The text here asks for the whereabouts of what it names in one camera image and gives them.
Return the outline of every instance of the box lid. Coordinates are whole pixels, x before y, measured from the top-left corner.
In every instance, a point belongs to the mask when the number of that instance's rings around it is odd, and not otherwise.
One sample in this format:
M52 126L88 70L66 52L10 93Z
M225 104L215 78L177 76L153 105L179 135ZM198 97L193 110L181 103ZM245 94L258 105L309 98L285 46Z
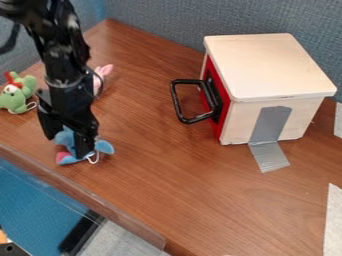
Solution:
M207 36L204 43L235 101L325 97L337 90L291 34Z

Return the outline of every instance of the blue plush toy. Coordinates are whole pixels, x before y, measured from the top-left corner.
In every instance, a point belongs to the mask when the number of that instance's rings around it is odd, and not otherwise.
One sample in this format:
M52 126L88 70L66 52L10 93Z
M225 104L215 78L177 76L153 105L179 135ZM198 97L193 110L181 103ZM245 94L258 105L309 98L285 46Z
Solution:
M74 140L74 132L64 126L64 130L57 133L55 136L55 143L57 145L64 145L69 152L59 152L57 154L57 164L59 165L66 165L66 164L73 164L83 160L88 160L90 163L95 164L99 160L99 153L104 153L108 155L114 154L115 150L114 147L105 140L96 140L95 142L95 151L86 155L83 159L76 158L75 152L75 140ZM91 157L96 155L96 160L91 160Z

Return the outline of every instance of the pink plush toy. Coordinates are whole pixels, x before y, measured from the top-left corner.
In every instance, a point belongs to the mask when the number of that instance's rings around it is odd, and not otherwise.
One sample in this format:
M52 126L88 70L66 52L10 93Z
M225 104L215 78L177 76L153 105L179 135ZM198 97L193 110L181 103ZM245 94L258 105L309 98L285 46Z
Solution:
M104 81L105 77L108 76L113 71L113 65L108 64L104 67L97 67L95 69L95 72L101 77L101 79ZM97 76L94 76L94 95L98 96L101 88L101 81Z

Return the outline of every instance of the black handle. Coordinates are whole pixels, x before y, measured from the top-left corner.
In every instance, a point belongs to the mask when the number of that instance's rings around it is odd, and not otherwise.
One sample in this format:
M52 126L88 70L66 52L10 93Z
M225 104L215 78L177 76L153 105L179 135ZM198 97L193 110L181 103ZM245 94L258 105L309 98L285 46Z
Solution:
M210 107L210 112L195 116L193 118L186 118L183 115L183 112L182 112L182 109L181 109L181 106L179 103L177 91L176 91L176 86L177 85L190 85L190 84L198 85L198 87L201 88L201 90L204 92L205 98L206 98L208 105ZM218 106L215 104L215 100L213 99L213 97L211 95L210 88L202 80L193 80L193 79L177 79L177 80L174 80L171 83L171 95L172 95L173 103L175 105L176 114L178 116L178 119L184 124L194 124L194 123L197 123L197 122L209 119L209 118L213 118L214 115L217 113L217 107Z

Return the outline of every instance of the gray tape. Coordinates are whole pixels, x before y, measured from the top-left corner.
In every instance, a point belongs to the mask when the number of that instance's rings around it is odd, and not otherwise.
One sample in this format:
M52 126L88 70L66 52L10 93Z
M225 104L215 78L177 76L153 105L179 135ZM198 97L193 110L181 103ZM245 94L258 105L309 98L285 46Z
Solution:
M248 145L263 173L290 165L278 139L291 112L287 107L268 107L260 111Z

